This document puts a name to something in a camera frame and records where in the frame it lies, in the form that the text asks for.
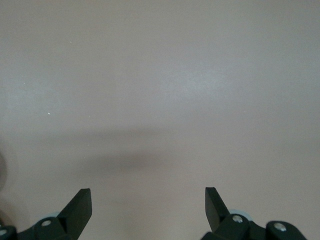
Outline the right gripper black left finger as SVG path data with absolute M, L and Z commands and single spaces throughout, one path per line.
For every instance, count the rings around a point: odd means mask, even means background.
M 17 234 L 19 240 L 77 240 L 92 216 L 92 195 L 83 188 L 56 217 L 46 217 Z

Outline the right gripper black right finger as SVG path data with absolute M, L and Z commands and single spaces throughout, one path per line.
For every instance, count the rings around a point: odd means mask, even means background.
M 214 187 L 205 188 L 205 214 L 211 231 L 202 240 L 247 240 L 250 221 L 239 213 L 230 213 Z

